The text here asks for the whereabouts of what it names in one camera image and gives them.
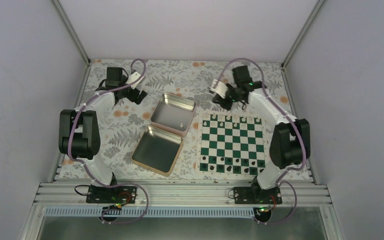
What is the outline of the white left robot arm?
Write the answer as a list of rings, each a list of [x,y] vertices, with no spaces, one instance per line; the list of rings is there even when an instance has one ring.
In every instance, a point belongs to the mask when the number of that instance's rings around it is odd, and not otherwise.
[[[99,196],[108,203],[119,197],[120,190],[100,154],[99,118],[123,98],[136,101],[141,94],[137,85],[144,77],[136,70],[127,74],[121,67],[109,67],[106,78],[90,99],[76,108],[62,110],[59,115],[59,151],[84,167],[92,185],[101,187]]]

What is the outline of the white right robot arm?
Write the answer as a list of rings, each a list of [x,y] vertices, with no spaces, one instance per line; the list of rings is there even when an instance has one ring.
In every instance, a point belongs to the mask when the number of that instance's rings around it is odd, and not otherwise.
[[[280,186],[283,177],[292,171],[301,171],[311,154],[310,124],[288,113],[269,94],[263,80],[253,81],[246,65],[232,69],[234,86],[214,79],[209,91],[213,103],[230,110],[234,102],[251,105],[262,118],[273,125],[269,146],[271,162],[251,183],[251,198],[258,204],[270,197],[270,190]]]

